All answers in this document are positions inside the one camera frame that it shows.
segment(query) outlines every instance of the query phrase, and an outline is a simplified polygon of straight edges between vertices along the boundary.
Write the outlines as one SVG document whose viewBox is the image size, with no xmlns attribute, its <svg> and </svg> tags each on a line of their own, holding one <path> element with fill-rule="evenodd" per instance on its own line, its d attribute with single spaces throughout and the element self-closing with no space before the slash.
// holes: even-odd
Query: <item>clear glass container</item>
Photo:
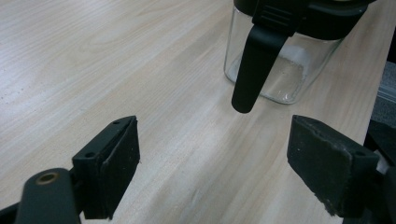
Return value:
<svg viewBox="0 0 396 224">
<path fill-rule="evenodd" d="M 235 7 L 224 63 L 225 75 L 232 82 L 236 81 L 252 26 L 252 18 Z M 265 80 L 261 95 L 281 104 L 297 102 L 341 41 L 325 41 L 297 33 L 289 37 Z"/>
</svg>

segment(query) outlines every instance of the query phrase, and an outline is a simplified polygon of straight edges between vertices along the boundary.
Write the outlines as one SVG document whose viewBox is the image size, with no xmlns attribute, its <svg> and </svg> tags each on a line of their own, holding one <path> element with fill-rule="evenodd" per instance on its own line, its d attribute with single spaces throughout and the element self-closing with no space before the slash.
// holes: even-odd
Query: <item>gray carpet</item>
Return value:
<svg viewBox="0 0 396 224">
<path fill-rule="evenodd" d="M 396 63 L 385 65 L 372 119 L 396 128 Z"/>
</svg>

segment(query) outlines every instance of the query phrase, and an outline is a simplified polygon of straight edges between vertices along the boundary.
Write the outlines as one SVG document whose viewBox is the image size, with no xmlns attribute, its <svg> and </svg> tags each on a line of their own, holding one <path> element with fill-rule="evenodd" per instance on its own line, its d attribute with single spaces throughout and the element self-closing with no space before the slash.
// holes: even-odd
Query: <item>wood grain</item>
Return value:
<svg viewBox="0 0 396 224">
<path fill-rule="evenodd" d="M 113 223 L 341 223 L 286 159 L 290 119 L 362 142 L 396 25 L 373 3 L 303 100 L 231 107 L 233 1 L 2 1 L 0 208 L 31 175 L 71 168 L 110 121 L 137 115 L 142 163 Z M 88 221 L 86 223 L 107 223 Z"/>
</svg>

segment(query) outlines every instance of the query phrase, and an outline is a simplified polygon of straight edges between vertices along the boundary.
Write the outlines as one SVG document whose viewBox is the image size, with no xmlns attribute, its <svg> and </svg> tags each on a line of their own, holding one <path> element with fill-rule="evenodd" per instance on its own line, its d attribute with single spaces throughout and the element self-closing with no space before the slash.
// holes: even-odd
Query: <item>black plastic handle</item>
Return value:
<svg viewBox="0 0 396 224">
<path fill-rule="evenodd" d="M 233 90 L 235 110 L 248 113 L 253 108 L 278 53 L 297 30 L 308 4 L 309 0 L 258 1 Z"/>
</svg>

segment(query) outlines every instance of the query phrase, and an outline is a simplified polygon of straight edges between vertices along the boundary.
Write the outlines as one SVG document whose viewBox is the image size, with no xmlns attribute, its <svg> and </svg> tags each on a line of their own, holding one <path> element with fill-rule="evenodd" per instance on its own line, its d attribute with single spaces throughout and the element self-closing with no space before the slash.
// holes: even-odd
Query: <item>wooden table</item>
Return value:
<svg viewBox="0 0 396 224">
<path fill-rule="evenodd" d="M 295 105 L 231 107 L 232 0 L 2 1 L 0 207 L 137 115 L 141 164 L 112 223 L 340 223 L 287 163 L 293 114 L 362 143 L 396 24 L 373 3 Z M 106 221 L 84 221 L 107 223 Z"/>
</svg>

